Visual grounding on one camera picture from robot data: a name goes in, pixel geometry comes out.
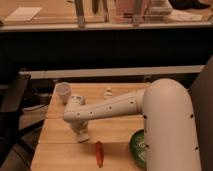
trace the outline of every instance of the wooden table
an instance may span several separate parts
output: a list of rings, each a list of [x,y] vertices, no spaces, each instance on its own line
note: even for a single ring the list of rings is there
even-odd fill
[[[70,84],[70,86],[72,93],[85,96],[86,103],[89,104],[103,100],[108,87],[111,87],[113,96],[116,96],[146,88],[148,84],[89,83]],[[64,108],[65,106],[54,91],[32,161],[33,171],[141,170],[131,158],[129,141],[137,130],[143,128],[142,116],[133,115],[90,121],[88,127],[90,140],[79,144],[76,142],[75,134],[61,118]],[[103,143],[103,168],[98,168],[96,164],[94,146],[96,141]]]
[[[30,21],[6,21],[18,7],[41,7],[41,11]],[[103,8],[96,13],[92,12],[92,1],[83,1],[84,13],[87,22],[104,22]],[[33,25],[53,23],[77,23],[75,4],[67,0],[0,0],[0,19],[4,25]]]

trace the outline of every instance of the green bowl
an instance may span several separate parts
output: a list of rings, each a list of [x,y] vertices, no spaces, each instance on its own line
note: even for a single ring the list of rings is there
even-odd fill
[[[146,168],[144,130],[137,131],[130,140],[130,152],[139,167]]]

